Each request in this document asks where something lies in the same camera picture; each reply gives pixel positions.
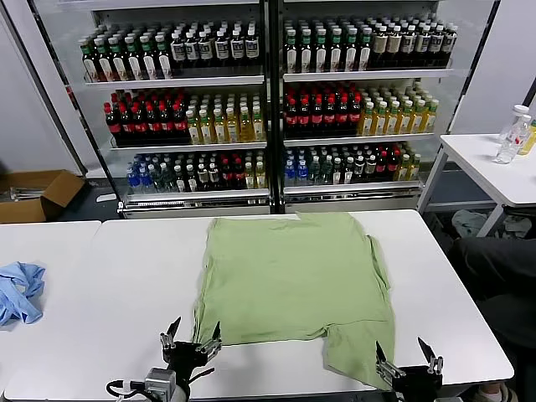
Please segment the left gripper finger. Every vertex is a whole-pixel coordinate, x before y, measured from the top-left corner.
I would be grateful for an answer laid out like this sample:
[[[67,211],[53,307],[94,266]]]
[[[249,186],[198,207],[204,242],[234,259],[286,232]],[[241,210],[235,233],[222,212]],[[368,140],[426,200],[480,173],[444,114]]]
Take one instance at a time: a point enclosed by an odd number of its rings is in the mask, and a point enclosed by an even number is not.
[[[176,347],[174,338],[177,333],[180,322],[181,317],[178,317],[169,325],[166,332],[160,333],[160,342],[162,344],[163,349],[172,349]]]
[[[222,347],[220,322],[217,322],[212,337],[206,342],[201,343],[196,351],[203,355],[217,355]]]

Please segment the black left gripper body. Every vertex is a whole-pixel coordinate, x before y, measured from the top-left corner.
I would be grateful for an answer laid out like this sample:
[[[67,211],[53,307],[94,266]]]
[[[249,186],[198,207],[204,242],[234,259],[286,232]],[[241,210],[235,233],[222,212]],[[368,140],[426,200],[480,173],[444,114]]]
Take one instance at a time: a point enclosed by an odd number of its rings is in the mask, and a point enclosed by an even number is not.
[[[195,369],[205,367],[216,356],[198,353],[196,348],[200,344],[176,341],[175,348],[164,349],[164,361],[168,365],[167,368],[175,372],[177,380],[193,382],[214,371],[214,368],[207,368],[201,373],[193,375]]]

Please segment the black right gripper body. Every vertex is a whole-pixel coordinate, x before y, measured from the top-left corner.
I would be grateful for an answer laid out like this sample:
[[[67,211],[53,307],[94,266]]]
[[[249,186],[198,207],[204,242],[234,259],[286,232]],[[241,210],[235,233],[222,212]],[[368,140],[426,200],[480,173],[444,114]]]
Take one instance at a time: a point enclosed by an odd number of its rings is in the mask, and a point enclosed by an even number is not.
[[[404,401],[432,402],[438,398],[443,376],[430,373],[428,366],[408,366],[401,368],[405,375],[392,380],[392,389],[401,394]]]

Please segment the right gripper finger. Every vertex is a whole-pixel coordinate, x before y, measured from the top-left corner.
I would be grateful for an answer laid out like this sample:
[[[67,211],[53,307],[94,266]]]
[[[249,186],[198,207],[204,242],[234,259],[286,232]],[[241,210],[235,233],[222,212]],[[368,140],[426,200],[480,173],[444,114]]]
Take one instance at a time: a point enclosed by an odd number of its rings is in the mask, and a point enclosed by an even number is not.
[[[382,379],[400,379],[405,376],[405,371],[396,367],[385,356],[379,342],[376,342],[376,372]]]
[[[442,356],[436,356],[432,347],[428,345],[422,338],[418,338],[418,344],[428,363],[427,372],[429,374],[441,374],[443,369],[444,359]]]

